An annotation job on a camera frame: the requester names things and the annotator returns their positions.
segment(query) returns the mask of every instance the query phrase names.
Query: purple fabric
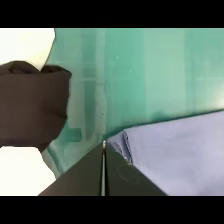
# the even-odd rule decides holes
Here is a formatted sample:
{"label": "purple fabric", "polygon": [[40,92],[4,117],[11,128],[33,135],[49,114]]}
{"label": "purple fabric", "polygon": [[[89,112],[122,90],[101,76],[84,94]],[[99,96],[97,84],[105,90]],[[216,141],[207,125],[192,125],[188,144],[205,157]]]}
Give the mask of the purple fabric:
{"label": "purple fabric", "polygon": [[224,195],[224,112],[125,129],[108,144],[168,195]]}

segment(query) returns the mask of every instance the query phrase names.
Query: garment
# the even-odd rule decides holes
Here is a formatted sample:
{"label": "garment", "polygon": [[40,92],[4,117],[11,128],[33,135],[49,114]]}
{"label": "garment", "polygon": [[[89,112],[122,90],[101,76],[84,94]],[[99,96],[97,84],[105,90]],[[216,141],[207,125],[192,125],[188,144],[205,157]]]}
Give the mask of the garment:
{"label": "garment", "polygon": [[67,119],[71,73],[59,66],[38,71],[27,62],[0,66],[0,146],[44,150]]}
{"label": "garment", "polygon": [[37,148],[0,148],[0,196],[37,196],[55,180]]}
{"label": "garment", "polygon": [[168,195],[224,195],[223,133],[216,112],[125,129],[107,144]]}
{"label": "garment", "polygon": [[41,70],[54,38],[54,28],[0,28],[0,65],[26,61]]}

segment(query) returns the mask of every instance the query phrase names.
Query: cloth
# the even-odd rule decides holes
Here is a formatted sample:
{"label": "cloth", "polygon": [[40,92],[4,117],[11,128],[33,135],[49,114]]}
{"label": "cloth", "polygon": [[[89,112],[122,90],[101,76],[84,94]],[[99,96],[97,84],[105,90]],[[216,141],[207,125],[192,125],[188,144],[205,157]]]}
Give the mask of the cloth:
{"label": "cloth", "polygon": [[168,195],[224,195],[223,133],[216,112],[125,129],[107,143]]}
{"label": "cloth", "polygon": [[59,66],[38,71],[27,62],[0,66],[0,146],[44,150],[67,119],[71,73]]}
{"label": "cloth", "polygon": [[0,196],[37,196],[55,180],[37,148],[0,148]]}
{"label": "cloth", "polygon": [[41,70],[54,38],[54,28],[0,28],[0,65],[26,61]]}

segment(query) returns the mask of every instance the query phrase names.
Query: black cloth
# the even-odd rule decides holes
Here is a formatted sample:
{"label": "black cloth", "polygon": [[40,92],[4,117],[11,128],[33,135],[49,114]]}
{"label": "black cloth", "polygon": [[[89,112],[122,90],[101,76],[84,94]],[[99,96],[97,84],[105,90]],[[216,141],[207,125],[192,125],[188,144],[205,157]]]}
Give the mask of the black cloth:
{"label": "black cloth", "polygon": [[36,147],[43,151],[67,119],[71,73],[27,62],[0,66],[0,146]]}

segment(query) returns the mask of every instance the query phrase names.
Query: folded cloth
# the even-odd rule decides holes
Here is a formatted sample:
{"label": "folded cloth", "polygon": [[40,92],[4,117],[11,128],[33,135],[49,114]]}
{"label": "folded cloth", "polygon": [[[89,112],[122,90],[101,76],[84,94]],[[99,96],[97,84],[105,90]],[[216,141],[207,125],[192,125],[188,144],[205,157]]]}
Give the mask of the folded cloth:
{"label": "folded cloth", "polygon": [[108,139],[168,195],[224,195],[224,112],[125,129]]}
{"label": "folded cloth", "polygon": [[54,38],[54,28],[0,28],[0,65],[26,61],[41,70]]}
{"label": "folded cloth", "polygon": [[71,73],[47,65],[38,71],[27,62],[0,66],[0,146],[44,150],[67,119]]}
{"label": "folded cloth", "polygon": [[0,196],[37,196],[55,180],[37,148],[0,148]]}

